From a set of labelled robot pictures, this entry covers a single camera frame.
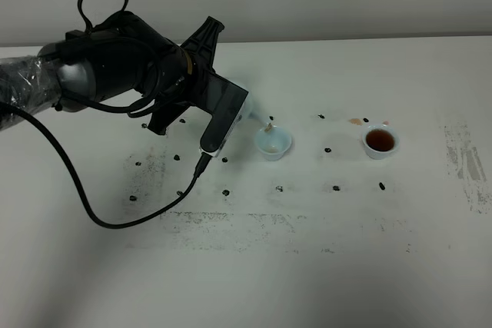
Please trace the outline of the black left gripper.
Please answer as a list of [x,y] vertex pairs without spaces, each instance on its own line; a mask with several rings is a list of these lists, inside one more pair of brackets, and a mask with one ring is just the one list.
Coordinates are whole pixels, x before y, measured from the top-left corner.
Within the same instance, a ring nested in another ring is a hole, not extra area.
[[214,57],[224,25],[208,16],[180,47],[157,48],[148,67],[151,120],[148,130],[165,135],[168,126],[189,107],[207,113],[238,113],[248,91],[218,75]]

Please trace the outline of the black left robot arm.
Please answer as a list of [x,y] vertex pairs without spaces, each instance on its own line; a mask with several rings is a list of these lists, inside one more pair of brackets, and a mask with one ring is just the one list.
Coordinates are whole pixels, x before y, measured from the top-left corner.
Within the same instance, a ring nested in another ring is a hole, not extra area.
[[247,91],[213,67],[223,25],[208,18],[177,45],[131,12],[117,12],[90,31],[70,31],[35,56],[1,61],[1,100],[30,114],[85,108],[131,118],[149,116],[163,135],[188,108],[210,114],[209,134],[242,119]]

